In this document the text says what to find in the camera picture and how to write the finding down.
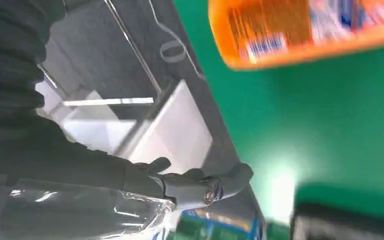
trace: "green surface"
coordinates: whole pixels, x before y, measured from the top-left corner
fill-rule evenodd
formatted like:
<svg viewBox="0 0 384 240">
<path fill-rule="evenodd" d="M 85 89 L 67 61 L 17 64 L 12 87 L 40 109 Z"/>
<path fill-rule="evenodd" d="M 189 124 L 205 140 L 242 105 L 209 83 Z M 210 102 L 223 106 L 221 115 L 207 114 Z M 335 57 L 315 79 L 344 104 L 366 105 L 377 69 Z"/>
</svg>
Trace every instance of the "green surface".
<svg viewBox="0 0 384 240">
<path fill-rule="evenodd" d="M 266 217 L 295 201 L 384 216 L 384 49 L 234 72 L 213 40 L 207 0 L 175 0 Z"/>
</svg>

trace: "reflective plastic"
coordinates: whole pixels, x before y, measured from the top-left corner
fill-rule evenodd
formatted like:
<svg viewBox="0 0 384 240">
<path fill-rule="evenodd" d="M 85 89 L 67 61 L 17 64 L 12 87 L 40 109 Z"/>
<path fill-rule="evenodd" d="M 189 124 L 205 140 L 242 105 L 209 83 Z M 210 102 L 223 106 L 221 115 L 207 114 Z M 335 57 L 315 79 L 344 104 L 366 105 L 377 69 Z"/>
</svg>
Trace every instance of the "reflective plastic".
<svg viewBox="0 0 384 240">
<path fill-rule="evenodd" d="M 0 240 L 107 240 L 153 235 L 175 205 L 103 187 L 19 180 L 0 175 Z"/>
</svg>

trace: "orange bottle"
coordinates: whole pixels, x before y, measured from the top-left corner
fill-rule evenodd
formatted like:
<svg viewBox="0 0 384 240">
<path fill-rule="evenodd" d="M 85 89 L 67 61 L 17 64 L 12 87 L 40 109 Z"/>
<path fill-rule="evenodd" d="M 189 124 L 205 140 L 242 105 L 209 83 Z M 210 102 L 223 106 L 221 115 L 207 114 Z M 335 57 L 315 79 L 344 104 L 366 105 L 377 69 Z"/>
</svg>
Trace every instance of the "orange bottle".
<svg viewBox="0 0 384 240">
<path fill-rule="evenodd" d="M 209 0 L 224 62 L 255 70 L 384 46 L 384 0 Z"/>
</svg>

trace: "robotic hand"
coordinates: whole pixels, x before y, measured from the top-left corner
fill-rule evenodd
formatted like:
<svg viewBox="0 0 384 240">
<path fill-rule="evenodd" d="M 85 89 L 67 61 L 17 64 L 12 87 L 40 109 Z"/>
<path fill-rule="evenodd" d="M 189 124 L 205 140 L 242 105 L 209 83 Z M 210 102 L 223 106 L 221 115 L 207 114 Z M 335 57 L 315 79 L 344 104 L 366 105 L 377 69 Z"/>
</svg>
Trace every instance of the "robotic hand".
<svg viewBox="0 0 384 240">
<path fill-rule="evenodd" d="M 234 196 L 253 175 L 243 163 L 227 173 L 206 177 L 200 169 L 159 174 L 169 166 L 170 161 L 163 157 L 151 164 L 134 165 L 145 174 L 124 178 L 123 186 L 135 187 L 129 191 L 26 178 L 10 186 L 7 176 L 0 174 L 0 240 L 98 240 L 152 235 L 161 230 L 172 211 L 206 207 Z"/>
<path fill-rule="evenodd" d="M 165 157 L 139 166 L 160 183 L 164 198 L 175 203 L 179 210 L 206 207 L 215 201 L 234 196 L 253 176 L 252 169 L 245 163 L 238 163 L 227 173 L 207 177 L 197 168 L 182 175 L 158 174 L 170 167 L 170 161 Z"/>
</svg>

